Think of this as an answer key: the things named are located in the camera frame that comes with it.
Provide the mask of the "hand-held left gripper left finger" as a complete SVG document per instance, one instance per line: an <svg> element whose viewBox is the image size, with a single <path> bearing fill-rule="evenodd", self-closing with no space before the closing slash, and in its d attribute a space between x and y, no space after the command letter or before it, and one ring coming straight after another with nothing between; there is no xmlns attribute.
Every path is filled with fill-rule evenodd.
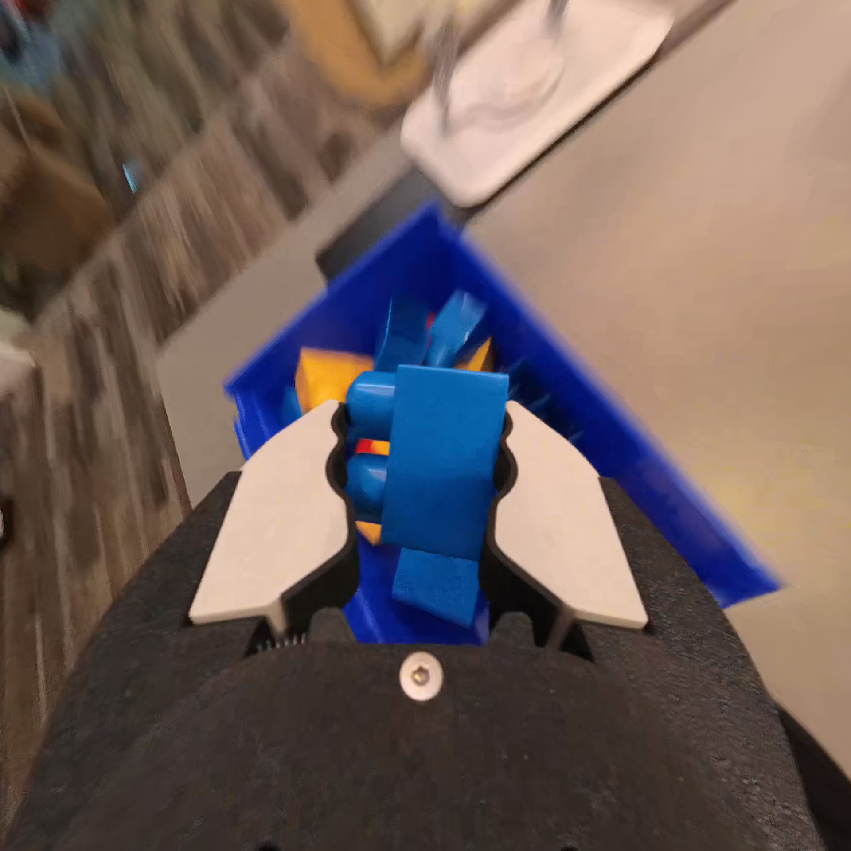
<svg viewBox="0 0 851 851"><path fill-rule="evenodd" d="M306 633L360 584L345 493L345 406L329 401L270 438L243 465L196 595L193 625L262 618L273 635Z"/></svg>

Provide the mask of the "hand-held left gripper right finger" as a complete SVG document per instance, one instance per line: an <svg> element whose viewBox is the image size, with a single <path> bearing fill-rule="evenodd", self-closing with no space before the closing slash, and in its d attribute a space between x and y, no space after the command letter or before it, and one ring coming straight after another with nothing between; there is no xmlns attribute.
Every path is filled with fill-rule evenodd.
<svg viewBox="0 0 851 851"><path fill-rule="evenodd" d="M510 613L527 616L545 648L560 648L575 624L644 630L648 613L599 474L519 402L506 405L495 488L482 549L492 633Z"/></svg>

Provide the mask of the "blue plastic bin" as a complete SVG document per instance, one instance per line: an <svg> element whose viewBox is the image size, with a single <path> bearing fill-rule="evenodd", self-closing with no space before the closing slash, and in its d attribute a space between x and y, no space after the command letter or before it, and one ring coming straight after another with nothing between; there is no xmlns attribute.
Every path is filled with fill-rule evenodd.
<svg viewBox="0 0 851 851"><path fill-rule="evenodd" d="M434 207L401 224L329 283L282 332L226 384L238 407L236 431L246 461L293 421L284 392L294 378L303 347L374 356L390 300L404 296L436 313L456 289L488 307L495 373L509 378L509 401L573 444L594 466L608 499L617 484L695 572L722 608L781 589L779 580L745 554L714 516L699 504L637 426L585 376L544 320L486 264L471 244ZM364 644L483 645L491 631L484 596L483 617L474 633L441 640L425 621L416 625L393 609L373 618L363 596L363 573L381 593L384 553L358 533L360 584L341 608L357 641ZM482 590L482 555L478 579Z"/></svg>

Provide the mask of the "blue two-stud building block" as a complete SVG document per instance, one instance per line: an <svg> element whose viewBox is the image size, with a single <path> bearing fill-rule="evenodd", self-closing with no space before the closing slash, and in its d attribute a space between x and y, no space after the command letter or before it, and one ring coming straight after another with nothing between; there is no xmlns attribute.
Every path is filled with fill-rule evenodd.
<svg viewBox="0 0 851 851"><path fill-rule="evenodd" d="M348 425L389 452L347 462L356 520L380 525L388 544L477 562L508 393L508 376L494 372L402 365L360 374L346 395Z"/></svg>

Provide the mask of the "pile of colourful building blocks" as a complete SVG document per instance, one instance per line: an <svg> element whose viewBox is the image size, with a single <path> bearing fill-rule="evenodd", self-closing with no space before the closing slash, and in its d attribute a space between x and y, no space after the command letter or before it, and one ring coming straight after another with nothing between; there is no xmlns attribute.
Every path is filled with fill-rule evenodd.
<svg viewBox="0 0 851 851"><path fill-rule="evenodd" d="M335 401L346 405L353 381L366 371L395 372L402 365L456 368L495 373L488 361L490 350L488 307L472 293L456 289L436 313L420 301L404 296L390 300L385 322L378 336L374 356L321 347L301 348L292 384L284 392L284 410L293 421L320 404ZM351 449L355 453L387 455L389 443L355 436L348 425ZM442 640L453 633L472 634L483 617L484 596L480 590L479 565L464 559L444 557L421 550L409 550L386 543L381 526L356 520L356 532L366 543L384 553L390 562L385 569L381 593L372 591L374 580L363 573L361 585L367 590L361 604L376 618L393 609L412 614L416 625L429 624L428 631Z"/></svg>

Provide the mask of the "printed instruction sheet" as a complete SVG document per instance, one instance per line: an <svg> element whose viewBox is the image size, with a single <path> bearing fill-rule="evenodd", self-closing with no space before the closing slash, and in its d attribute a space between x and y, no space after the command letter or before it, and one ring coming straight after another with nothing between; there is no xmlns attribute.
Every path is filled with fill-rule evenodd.
<svg viewBox="0 0 851 851"><path fill-rule="evenodd" d="M425 25L430 1L354 1L358 19L376 56L393 61L410 47Z"/></svg>

